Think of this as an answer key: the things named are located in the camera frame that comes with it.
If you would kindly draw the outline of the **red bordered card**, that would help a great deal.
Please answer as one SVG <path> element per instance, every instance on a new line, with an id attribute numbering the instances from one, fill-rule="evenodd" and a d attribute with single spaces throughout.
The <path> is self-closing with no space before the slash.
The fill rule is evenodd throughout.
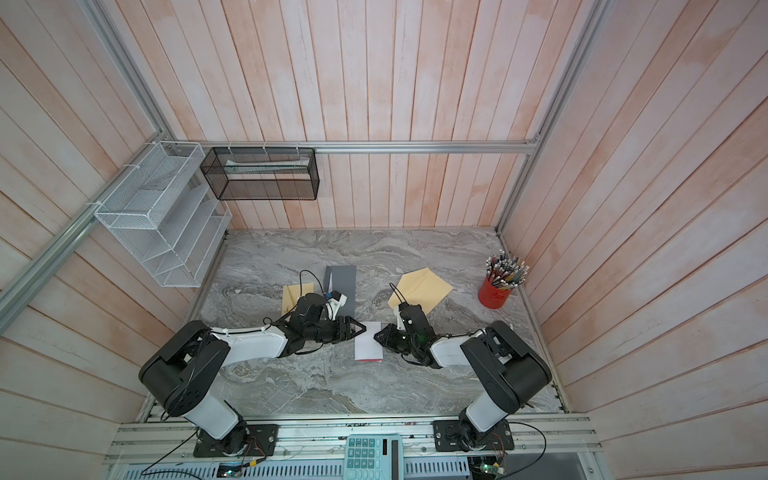
<path id="1" fill-rule="evenodd" d="M 365 331 L 355 337 L 355 356 L 358 362 L 381 362 L 383 347 L 374 336 L 381 331 L 381 322 L 363 322 Z"/>

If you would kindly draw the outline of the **grey envelope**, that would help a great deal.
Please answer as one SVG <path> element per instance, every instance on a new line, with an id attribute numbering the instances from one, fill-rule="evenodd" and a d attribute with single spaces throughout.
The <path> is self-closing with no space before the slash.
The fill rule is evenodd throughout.
<path id="1" fill-rule="evenodd" d="M 356 272 L 357 269 L 355 265 L 326 267 L 323 278 L 323 286 L 325 290 L 327 291 L 328 276 L 332 273 L 333 290 L 347 296 L 345 306 L 339 310 L 340 315 L 355 317 Z"/>

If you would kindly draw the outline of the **yellow envelope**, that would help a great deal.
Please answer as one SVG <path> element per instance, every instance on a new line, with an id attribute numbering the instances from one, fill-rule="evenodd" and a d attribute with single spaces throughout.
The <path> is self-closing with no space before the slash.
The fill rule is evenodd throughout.
<path id="1" fill-rule="evenodd" d="M 292 310 L 304 294 L 314 292 L 315 288 L 311 283 L 285 285 L 282 292 L 281 314 L 284 315 Z"/>
<path id="2" fill-rule="evenodd" d="M 429 268 L 423 268 L 404 274 L 388 300 L 392 309 L 403 301 L 411 305 L 420 305 L 425 314 L 429 314 L 452 290 L 453 287 L 441 279 Z"/>

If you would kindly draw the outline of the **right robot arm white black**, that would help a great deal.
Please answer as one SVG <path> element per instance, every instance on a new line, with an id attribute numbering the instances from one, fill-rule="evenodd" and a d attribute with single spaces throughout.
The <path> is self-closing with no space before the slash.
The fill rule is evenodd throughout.
<path id="1" fill-rule="evenodd" d="M 377 343 L 416 366 L 468 366 L 483 387 L 456 420 L 433 423 L 435 449 L 512 449 L 507 417 L 527 405 L 553 379 L 542 357 L 501 321 L 465 335 L 438 335 L 421 306 L 403 303 L 397 312 L 398 322 L 374 335 Z"/>

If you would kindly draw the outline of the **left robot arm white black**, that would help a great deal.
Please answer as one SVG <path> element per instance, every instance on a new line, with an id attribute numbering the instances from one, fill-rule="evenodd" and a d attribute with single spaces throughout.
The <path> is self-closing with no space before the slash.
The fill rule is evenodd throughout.
<path id="1" fill-rule="evenodd" d="M 308 341 L 324 346 L 365 333 L 364 324 L 339 313 L 345 304 L 338 291 L 308 293 L 258 328 L 228 330 L 191 321 L 141 367 L 139 381 L 169 416 L 194 424 L 203 442 L 225 456 L 239 456 L 253 435 L 243 416 L 211 392 L 220 371 L 256 359 L 302 355 Z"/>

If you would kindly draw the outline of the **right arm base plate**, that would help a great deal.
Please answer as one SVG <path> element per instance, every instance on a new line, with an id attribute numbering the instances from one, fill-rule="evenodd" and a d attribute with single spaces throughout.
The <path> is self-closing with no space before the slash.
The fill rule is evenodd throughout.
<path id="1" fill-rule="evenodd" d="M 434 445 L 438 452 L 470 452 L 476 450 L 514 449 L 507 420 L 497 422 L 486 432 L 476 430 L 468 420 L 436 420 L 432 422 Z"/>

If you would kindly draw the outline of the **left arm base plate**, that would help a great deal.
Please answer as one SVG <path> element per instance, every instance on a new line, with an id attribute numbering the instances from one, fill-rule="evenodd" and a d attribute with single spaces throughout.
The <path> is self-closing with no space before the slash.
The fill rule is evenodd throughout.
<path id="1" fill-rule="evenodd" d="M 194 458 L 272 456 L 278 437 L 277 424 L 240 423 L 222 439 L 215 439 L 202 429 L 197 432 Z"/>

